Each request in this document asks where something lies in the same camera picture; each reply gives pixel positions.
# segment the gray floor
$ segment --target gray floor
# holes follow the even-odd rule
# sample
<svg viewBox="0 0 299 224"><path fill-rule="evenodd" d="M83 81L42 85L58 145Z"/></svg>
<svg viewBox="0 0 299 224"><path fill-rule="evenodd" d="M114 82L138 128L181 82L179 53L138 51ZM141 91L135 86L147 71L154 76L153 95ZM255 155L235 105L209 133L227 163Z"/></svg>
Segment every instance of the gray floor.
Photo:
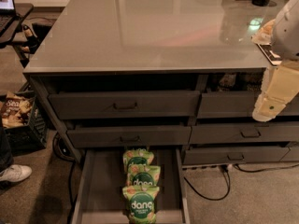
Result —
<svg viewBox="0 0 299 224"><path fill-rule="evenodd" d="M55 18L57 14L32 14ZM18 91L25 79L22 67L11 47L0 49L0 94ZM15 157L15 162L29 165L32 175L20 184L0 189L0 218L11 224L66 223L70 210L67 180L71 163L52 152L55 131L51 130L45 149ZM297 163L247 164L250 170L285 167ZM80 169L76 166L72 190L78 191ZM227 185L219 168L184 171L195 188L210 198L219 198ZM191 221L194 224L299 223L299 168L248 174L229 169L231 192L221 201L199 197L186 184Z"/></svg>

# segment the white sneaker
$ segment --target white sneaker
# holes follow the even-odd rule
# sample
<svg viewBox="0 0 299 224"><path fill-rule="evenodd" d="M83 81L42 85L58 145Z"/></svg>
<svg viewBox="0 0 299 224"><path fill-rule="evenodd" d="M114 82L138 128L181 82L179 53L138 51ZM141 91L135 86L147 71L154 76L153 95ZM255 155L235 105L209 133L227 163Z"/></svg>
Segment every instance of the white sneaker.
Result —
<svg viewBox="0 0 299 224"><path fill-rule="evenodd" d="M8 181L11 183L21 182L32 173L28 166L11 165L5 171L0 173L0 182Z"/></svg>

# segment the laptop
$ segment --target laptop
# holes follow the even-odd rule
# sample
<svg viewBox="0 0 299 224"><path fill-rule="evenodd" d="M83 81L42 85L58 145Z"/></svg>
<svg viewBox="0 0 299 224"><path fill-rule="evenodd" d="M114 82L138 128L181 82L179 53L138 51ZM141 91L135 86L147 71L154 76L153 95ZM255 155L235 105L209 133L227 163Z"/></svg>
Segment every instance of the laptop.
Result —
<svg viewBox="0 0 299 224"><path fill-rule="evenodd" d="M14 0L0 0L0 35L16 19Z"/></svg>

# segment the plastic crate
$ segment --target plastic crate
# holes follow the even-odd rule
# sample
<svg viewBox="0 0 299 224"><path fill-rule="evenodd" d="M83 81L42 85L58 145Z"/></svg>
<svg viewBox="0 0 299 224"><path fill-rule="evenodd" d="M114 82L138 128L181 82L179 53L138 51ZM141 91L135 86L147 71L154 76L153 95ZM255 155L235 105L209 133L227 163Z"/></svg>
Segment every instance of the plastic crate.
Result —
<svg viewBox="0 0 299 224"><path fill-rule="evenodd" d="M35 98L33 91L18 92L16 95ZM36 100L33 102L28 123L19 127L5 128L5 131L13 154L36 151L47 146L48 127Z"/></svg>

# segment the black pants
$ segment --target black pants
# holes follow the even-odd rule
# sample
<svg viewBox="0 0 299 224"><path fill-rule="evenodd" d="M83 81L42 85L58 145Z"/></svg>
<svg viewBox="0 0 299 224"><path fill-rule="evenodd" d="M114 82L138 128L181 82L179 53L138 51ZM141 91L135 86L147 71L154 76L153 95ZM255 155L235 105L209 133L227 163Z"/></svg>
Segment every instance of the black pants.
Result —
<svg viewBox="0 0 299 224"><path fill-rule="evenodd" d="M0 117L0 172L7 169L12 163L13 157L10 145Z"/></svg>

